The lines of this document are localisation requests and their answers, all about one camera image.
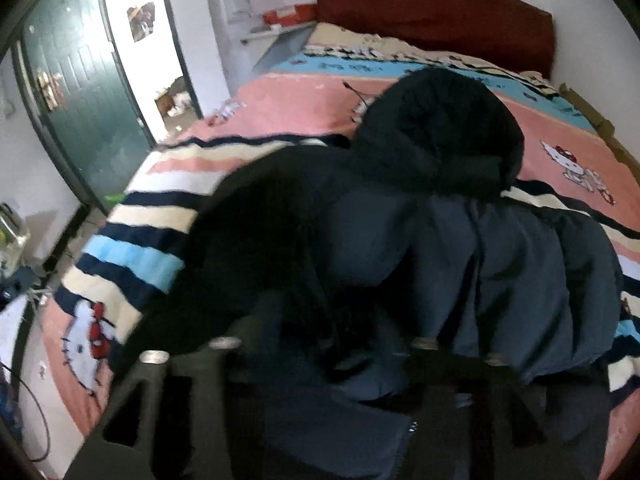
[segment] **hello kitty print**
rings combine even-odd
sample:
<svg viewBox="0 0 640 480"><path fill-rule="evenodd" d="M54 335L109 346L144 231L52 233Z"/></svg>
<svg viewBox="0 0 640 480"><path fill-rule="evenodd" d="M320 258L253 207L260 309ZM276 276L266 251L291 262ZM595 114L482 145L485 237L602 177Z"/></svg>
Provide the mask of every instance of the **hello kitty print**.
<svg viewBox="0 0 640 480"><path fill-rule="evenodd" d="M570 152L562 148L561 146L550 146L544 140L541 140L542 147L556 161L560 166L564 168L562 174L565 178L568 178L572 182L575 182L579 186L582 186L589 192L595 192L598 190L603 200L609 205L616 205L616 199L609 192L609 189L602 181L600 175L589 168L583 168L578 164L577 157Z"/></svg>
<svg viewBox="0 0 640 480"><path fill-rule="evenodd" d="M114 326L104 320L103 315L102 303L78 301L74 317L62 338L64 364L91 396L100 386L98 371L111 349L115 332Z"/></svg>

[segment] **cartoon print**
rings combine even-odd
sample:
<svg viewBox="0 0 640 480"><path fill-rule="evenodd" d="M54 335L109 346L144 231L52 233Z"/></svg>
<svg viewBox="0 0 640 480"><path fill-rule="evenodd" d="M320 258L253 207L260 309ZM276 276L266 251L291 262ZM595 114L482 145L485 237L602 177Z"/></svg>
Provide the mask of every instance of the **cartoon print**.
<svg viewBox="0 0 640 480"><path fill-rule="evenodd" d="M382 52L368 46L323 46L307 45L304 53L308 56L334 56L345 59L384 60Z"/></svg>
<svg viewBox="0 0 640 480"><path fill-rule="evenodd" d="M593 170L586 170L587 175L589 175L593 181L596 183L596 188L600 193L600 196L607 202L609 205L616 205L616 199L613 198L613 195L607 189L607 186L604 185L604 182L600 178L600 174Z"/></svg>
<svg viewBox="0 0 640 480"><path fill-rule="evenodd" d="M411 56L409 54L405 54L404 52L400 51L400 52L396 52L395 54L391 55L391 59L393 61L401 61L404 63L416 63L416 62L421 62L419 58L415 57L415 56Z"/></svg>
<svg viewBox="0 0 640 480"><path fill-rule="evenodd" d="M447 66L447 67L453 67L453 68L457 68L459 70L468 70L469 67L466 65L466 63L463 61L463 59L459 56L439 56L437 59L437 62L441 65Z"/></svg>
<svg viewBox="0 0 640 480"><path fill-rule="evenodd" d="M564 172L562 174L565 178L579 184L587 191L593 193L595 192L595 189L590 183L591 179L603 200L609 205L616 205L616 200L613 198L613 195L609 192L609 189L596 171L580 166L576 156L561 146L552 147L543 140L540 142L551 158L564 168Z"/></svg>
<svg viewBox="0 0 640 480"><path fill-rule="evenodd" d="M92 305L80 300L74 309L74 318L66 329L63 352L71 373L80 385L91 395L95 395L100 385L96 375L101 363L111 349L115 333L114 326L103 319L104 305Z"/></svg>
<svg viewBox="0 0 640 480"><path fill-rule="evenodd" d="M543 140L541 140L542 146L545 151L556 161L560 166L564 168L562 173L566 178L579 184L587 191L593 192L593 187L589 181L585 178L584 168L578 164L578 160L572 152L563 149L560 146L552 147Z"/></svg>

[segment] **hood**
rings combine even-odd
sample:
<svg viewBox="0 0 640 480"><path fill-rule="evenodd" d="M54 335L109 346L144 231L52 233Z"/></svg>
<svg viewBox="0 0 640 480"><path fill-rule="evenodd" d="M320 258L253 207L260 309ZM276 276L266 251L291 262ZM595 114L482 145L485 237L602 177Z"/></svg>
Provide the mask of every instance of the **hood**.
<svg viewBox="0 0 640 480"><path fill-rule="evenodd" d="M498 196L522 166L524 136L484 84L425 68L367 109L353 149L385 178L413 190Z"/></svg>

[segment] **clothing pile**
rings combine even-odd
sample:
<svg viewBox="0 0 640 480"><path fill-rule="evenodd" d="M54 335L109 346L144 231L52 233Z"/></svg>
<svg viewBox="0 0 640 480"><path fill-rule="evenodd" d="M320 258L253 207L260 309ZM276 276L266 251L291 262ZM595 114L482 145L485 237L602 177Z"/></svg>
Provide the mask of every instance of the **clothing pile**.
<svg viewBox="0 0 640 480"><path fill-rule="evenodd" d="M559 442L596 478L609 415L600 358L622 272L593 219L500 196L523 151L482 83L430 68L369 106L350 149L293 146L241 168L199 215L171 292L119 350L115 381L144 350L191 352L255 317L259 350L229 380L263 407L265 478L390 479L417 413L449 420L429 386L407 400L420 338L456 385L452 427L476 402L456 359L508 365L546 416L524 440Z"/></svg>

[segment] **red headboard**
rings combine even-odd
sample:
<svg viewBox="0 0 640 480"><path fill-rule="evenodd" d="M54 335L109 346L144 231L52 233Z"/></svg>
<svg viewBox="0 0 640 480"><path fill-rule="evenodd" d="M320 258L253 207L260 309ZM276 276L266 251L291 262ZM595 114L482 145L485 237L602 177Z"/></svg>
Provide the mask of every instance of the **red headboard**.
<svg viewBox="0 0 640 480"><path fill-rule="evenodd" d="M318 0L318 20L549 77L551 14L520 0Z"/></svg>

